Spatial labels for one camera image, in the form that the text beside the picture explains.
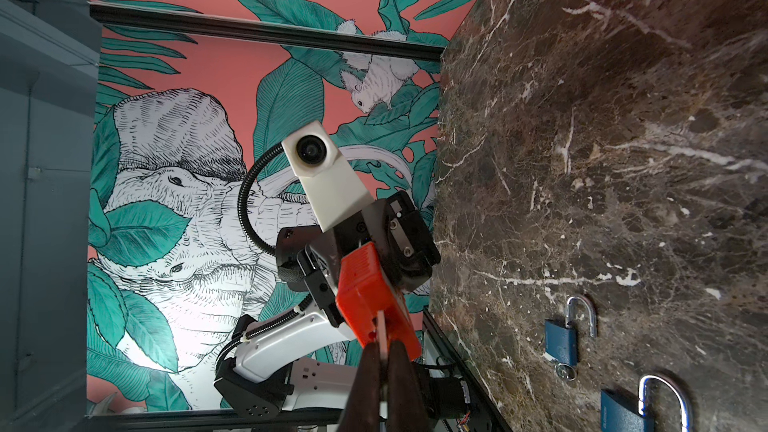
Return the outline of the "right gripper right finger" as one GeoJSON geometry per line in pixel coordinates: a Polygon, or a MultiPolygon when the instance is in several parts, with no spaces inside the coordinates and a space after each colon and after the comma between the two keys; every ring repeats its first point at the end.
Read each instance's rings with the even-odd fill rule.
{"type": "Polygon", "coordinates": [[[389,432],[428,432],[430,419],[419,381],[405,345],[393,340],[387,358],[386,429],[389,432]]]}

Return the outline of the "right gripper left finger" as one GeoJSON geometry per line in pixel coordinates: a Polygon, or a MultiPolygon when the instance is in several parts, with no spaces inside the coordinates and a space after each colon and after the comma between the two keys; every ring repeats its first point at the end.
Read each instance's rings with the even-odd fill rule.
{"type": "Polygon", "coordinates": [[[349,397],[341,414],[338,432],[376,432],[380,429],[382,360],[379,345],[363,349],[349,397]]]}

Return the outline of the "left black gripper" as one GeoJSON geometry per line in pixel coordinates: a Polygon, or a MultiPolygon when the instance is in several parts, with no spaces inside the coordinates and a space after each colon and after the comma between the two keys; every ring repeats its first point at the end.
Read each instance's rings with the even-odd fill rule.
{"type": "Polygon", "coordinates": [[[294,292],[308,292],[332,326],[345,322],[335,299],[342,259],[371,245],[382,275],[397,291],[413,292],[432,277],[441,255],[420,211],[405,192],[377,199],[327,231],[318,225],[280,230],[276,244],[278,277],[294,292]]]}

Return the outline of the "red padlock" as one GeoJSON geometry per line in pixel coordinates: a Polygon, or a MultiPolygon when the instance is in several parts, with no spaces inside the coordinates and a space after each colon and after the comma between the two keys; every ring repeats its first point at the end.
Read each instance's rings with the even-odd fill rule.
{"type": "Polygon", "coordinates": [[[377,317],[382,312],[387,341],[400,341],[411,361],[421,356],[421,342],[403,294],[386,277],[373,242],[342,258],[335,301],[362,348],[377,340],[377,317]]]}

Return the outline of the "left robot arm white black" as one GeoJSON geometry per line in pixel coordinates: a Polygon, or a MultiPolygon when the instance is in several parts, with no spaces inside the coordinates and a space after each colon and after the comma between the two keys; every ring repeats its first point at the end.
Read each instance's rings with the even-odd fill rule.
{"type": "Polygon", "coordinates": [[[421,405],[430,420],[459,419],[471,393],[460,377],[435,377],[405,296],[431,277],[440,255],[410,196],[378,199],[337,225],[280,230],[280,277],[301,301],[268,319],[242,316],[220,352],[214,385],[240,415],[344,408],[361,380],[380,384],[382,411],[421,405]]]}

